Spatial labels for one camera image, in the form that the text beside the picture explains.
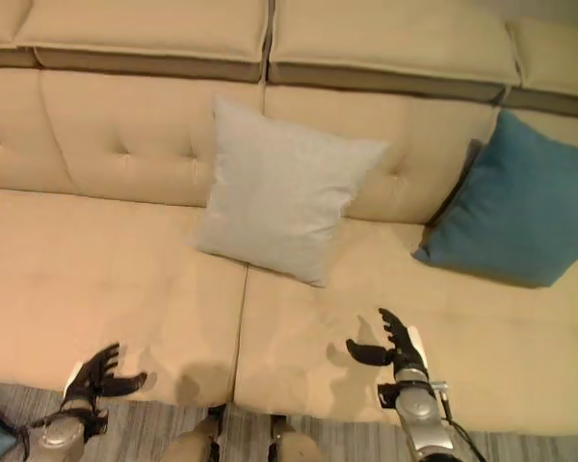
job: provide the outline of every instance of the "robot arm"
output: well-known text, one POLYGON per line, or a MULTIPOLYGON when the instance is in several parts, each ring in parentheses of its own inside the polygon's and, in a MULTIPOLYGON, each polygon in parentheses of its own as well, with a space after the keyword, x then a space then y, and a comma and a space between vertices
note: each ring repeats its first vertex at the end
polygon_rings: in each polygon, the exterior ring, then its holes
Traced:
MULTIPOLYGON (((407 329, 387 310, 380 309, 380 313, 394 348, 359 345, 348 340, 347 350, 356 361, 365 365, 393 365, 396 383, 379 385, 379 399, 384 409, 396 409, 415 462, 462 462, 439 412, 437 393, 446 420, 456 426, 447 398, 447 385, 431 383, 417 331, 407 329)), ((486 461, 478 451, 476 455, 479 460, 486 461)))
POLYGON ((29 425, 29 462, 77 462, 90 438, 107 430, 108 413, 97 408, 100 397, 124 397, 142 388, 147 374, 114 377, 119 344, 99 351, 66 388, 60 410, 29 425))

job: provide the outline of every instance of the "couch cushion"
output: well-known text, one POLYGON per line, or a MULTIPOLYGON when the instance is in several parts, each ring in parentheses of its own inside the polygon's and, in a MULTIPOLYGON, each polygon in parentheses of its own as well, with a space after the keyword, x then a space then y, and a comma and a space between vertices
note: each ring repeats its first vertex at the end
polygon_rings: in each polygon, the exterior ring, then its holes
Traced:
POLYGON ((389 141, 346 215, 426 223, 456 185, 472 139, 487 141, 489 106, 409 96, 267 87, 264 113, 341 137, 389 141))
POLYGON ((34 66, 32 49, 17 48, 15 33, 31 7, 31 0, 0 0, 0 66, 34 66))
POLYGON ((39 78, 33 69, 0 69, 0 188, 71 193, 39 78))
POLYGON ((0 382, 60 389, 120 341, 123 372, 152 374, 135 398, 231 398, 246 270, 186 245, 199 215, 0 190, 0 382))
POLYGON ((38 0, 16 41, 48 67, 256 82, 266 0, 38 0))
POLYGON ((418 225, 346 220, 324 290, 249 268, 237 404, 397 422, 377 397, 391 368, 359 365, 344 345, 388 345, 384 307, 419 328, 466 428, 578 434, 578 262, 551 288, 523 289, 415 261, 423 236, 418 225))
POLYGON ((257 110, 257 85, 43 71, 54 133, 77 192, 205 205, 214 177, 214 95, 257 110))
POLYGON ((503 20, 469 0, 278 0, 270 79, 489 101, 517 84, 503 20))
POLYGON ((526 18, 509 27, 522 85, 505 104, 578 115, 578 26, 526 18))

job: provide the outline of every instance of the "gray pillow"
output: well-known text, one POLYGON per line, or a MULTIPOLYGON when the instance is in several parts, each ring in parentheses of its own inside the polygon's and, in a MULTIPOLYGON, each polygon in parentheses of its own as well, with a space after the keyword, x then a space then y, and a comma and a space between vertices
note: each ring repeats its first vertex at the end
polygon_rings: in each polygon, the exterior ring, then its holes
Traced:
POLYGON ((328 243, 386 142, 349 141, 215 101, 216 184, 195 246, 325 285, 328 243))

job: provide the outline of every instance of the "couch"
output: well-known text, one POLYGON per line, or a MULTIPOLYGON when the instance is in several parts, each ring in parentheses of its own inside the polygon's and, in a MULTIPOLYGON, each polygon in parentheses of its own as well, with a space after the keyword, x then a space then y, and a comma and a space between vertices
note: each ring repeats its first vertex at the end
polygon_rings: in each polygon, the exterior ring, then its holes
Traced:
POLYGON ((578 262, 527 289, 411 257, 509 108, 578 146, 578 28, 431 0, 0 1, 0 382, 108 343, 136 399, 396 423, 344 342, 418 326, 471 430, 578 435, 578 262), (390 142, 316 289, 197 252, 213 97, 390 142))

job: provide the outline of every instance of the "carpet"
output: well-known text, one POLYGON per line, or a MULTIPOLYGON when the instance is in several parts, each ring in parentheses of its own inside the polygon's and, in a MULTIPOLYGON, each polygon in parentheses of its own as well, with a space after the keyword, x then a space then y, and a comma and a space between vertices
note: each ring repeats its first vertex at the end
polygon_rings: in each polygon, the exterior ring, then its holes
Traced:
MULTIPOLYGON (((15 424, 55 412, 61 399, 55 392, 0 385, 0 410, 15 424)), ((103 407, 110 413, 108 432, 89 441, 82 462, 157 462, 173 439, 193 429, 205 415, 203 409, 157 402, 106 400, 103 407)), ((291 424, 319 443, 328 462, 409 462, 405 436, 394 426, 307 417, 293 417, 291 424)), ((269 434, 267 416, 230 406, 220 440, 222 461, 266 462, 269 434)), ((578 462, 578 437, 503 433, 472 433, 472 436, 489 462, 578 462)), ((454 439, 464 448, 460 438, 454 439)), ((21 451, 16 449, 4 462, 21 460, 21 451)))

